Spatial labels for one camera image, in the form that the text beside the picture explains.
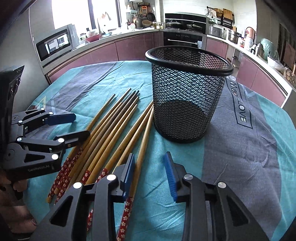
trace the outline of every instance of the kettle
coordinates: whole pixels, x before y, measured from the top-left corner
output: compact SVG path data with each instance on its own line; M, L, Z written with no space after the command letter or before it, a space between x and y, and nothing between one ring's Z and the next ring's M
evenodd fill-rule
M260 56L261 58L264 58L264 49L263 45L259 43L257 46L255 46L254 49L251 49L251 53L254 53L256 56Z

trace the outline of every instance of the mesh pencil cup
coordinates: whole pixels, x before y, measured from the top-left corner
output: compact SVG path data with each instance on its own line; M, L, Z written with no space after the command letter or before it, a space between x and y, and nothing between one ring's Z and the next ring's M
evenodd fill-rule
M146 60L152 63L156 130L178 143L202 138L233 66L216 54L186 46L150 49Z

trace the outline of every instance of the window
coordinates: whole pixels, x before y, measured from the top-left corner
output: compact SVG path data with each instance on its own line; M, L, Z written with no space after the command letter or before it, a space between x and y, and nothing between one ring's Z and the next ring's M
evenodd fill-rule
M93 5L93 13L90 12L89 1ZM120 13L116 9L116 1L118 0L52 0L54 27L58 29L74 24L78 36L86 33L86 28L91 30L99 25L101 31L118 28Z
M92 29L87 0L52 0L52 16L55 29L74 24L78 36Z
M92 0L92 4L97 28L98 23L101 31L118 28L115 0Z

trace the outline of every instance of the pot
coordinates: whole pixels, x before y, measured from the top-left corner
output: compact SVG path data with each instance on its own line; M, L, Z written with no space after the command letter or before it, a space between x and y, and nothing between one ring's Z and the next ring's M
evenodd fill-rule
M183 25L175 20L175 22L170 21L165 24L166 28L179 28L183 29Z
M246 28L246 37L249 37L249 38L251 38L251 39L255 39L255 34L256 34L256 32L255 32L255 30L253 29L253 28L251 28L251 27L247 27Z
M241 37L242 35L238 32L234 32L233 30L229 30L229 34L228 34L228 40L230 42L233 42L235 44L238 43L239 41L239 38Z
M193 31L200 32L200 33L202 32L202 27L197 26L195 24L191 24L191 25L187 24L187 28L190 30L193 30Z

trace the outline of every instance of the gray fabric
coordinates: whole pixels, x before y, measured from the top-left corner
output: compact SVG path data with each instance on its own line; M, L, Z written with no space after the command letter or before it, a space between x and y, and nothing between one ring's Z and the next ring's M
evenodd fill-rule
M226 182L271 239L281 219L277 144L257 97L247 97L241 88L227 78L206 133L202 180Z
M73 79L65 84L47 103L46 111L61 114L71 111L79 100L87 94L91 88L103 80L111 71L116 62L108 62L97 65L87 65ZM55 126L44 125L43 127L30 132L27 137L47 139Z

